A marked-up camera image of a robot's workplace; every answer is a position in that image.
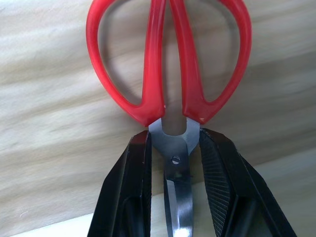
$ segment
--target red scissors handle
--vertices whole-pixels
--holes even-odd
[[[115,0],[94,0],[87,18],[86,38],[92,65],[112,98],[144,126],[164,115],[162,91],[162,32],[166,0],[152,0],[146,34],[143,95],[140,105],[128,102],[107,74],[98,48],[98,27],[106,9]],[[251,50],[251,22],[242,0],[220,0],[233,14],[240,34],[240,50],[233,76],[222,94],[214,101],[203,95],[193,34],[183,0],[169,0],[178,40],[183,114],[201,124],[210,120],[228,101],[247,67]]]

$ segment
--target scissors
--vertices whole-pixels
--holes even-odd
[[[94,0],[86,24],[86,40],[93,68],[102,85],[132,118],[149,127],[153,146],[164,157],[164,201],[169,237],[193,236],[193,198],[189,155],[199,141],[200,124],[208,122],[228,101],[247,67],[251,51],[251,21],[242,0],[220,0],[232,13],[239,28],[240,49],[232,78],[220,96],[208,102],[201,84],[194,38],[183,0],[169,0],[177,36],[181,82],[182,113],[187,129],[179,136],[166,135],[161,118],[166,105],[162,90],[162,35],[166,0],[151,0],[147,26],[142,100],[131,104],[114,86],[101,59],[98,29],[101,18],[115,0]]]

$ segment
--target wood grain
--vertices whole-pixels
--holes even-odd
[[[281,207],[296,210],[297,216],[289,217],[294,229],[300,236],[311,236],[315,226],[308,218],[316,201],[316,167],[303,165],[300,174],[286,175],[283,166],[264,165],[315,148],[316,2],[245,3],[253,23],[249,67],[231,100],[206,127],[232,139],[252,165],[262,164]],[[85,43],[90,4],[0,0],[1,237],[93,212],[105,176],[130,137],[143,130],[114,103],[93,71]],[[149,4],[123,0],[107,12],[100,28],[104,63],[131,102],[139,102],[141,96]],[[238,30],[215,1],[186,4],[204,93],[214,99],[234,69]],[[163,44],[163,125],[176,134],[185,129],[185,118],[169,9]],[[198,153],[191,159],[195,183],[202,181]],[[156,195],[162,192],[162,158],[154,153],[153,159]],[[280,182],[269,172],[277,168],[284,168]]]

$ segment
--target white surface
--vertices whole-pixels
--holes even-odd
[[[89,214],[21,233],[13,237],[86,237],[91,220],[92,214]]]

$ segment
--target light wood background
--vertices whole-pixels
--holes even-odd
[[[120,1],[104,17],[100,50],[132,102],[142,89],[149,0]],[[187,0],[204,92],[224,88],[238,30],[216,1]],[[245,0],[253,23],[248,70],[206,125],[256,166],[298,236],[316,231],[316,1]],[[0,0],[0,236],[93,212],[101,184],[143,128],[104,91],[85,42],[90,0]],[[164,28],[165,130],[185,129],[176,37]],[[162,158],[153,154],[152,235],[163,223]],[[212,231],[198,149],[193,154],[195,231]]]

